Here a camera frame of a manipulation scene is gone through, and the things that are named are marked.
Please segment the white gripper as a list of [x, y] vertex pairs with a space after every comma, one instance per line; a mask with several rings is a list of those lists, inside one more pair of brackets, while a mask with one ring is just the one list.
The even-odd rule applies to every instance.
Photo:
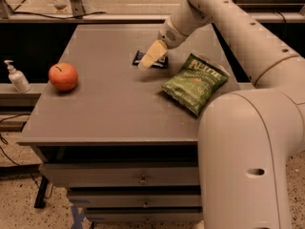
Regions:
[[152, 43], [138, 64], [141, 71], [150, 68], [166, 54], [168, 49], [177, 48], [187, 39], [182, 31], [181, 22], [182, 20], [178, 16], [170, 16], [165, 20], [158, 33], [159, 40]]

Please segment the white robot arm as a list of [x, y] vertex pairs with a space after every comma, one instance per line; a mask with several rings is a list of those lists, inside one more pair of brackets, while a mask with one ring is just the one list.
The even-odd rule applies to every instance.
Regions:
[[204, 227], [292, 229], [286, 162], [305, 144], [305, 59], [233, 0], [183, 0], [139, 67], [148, 69], [208, 23], [253, 86], [216, 98], [200, 118]]

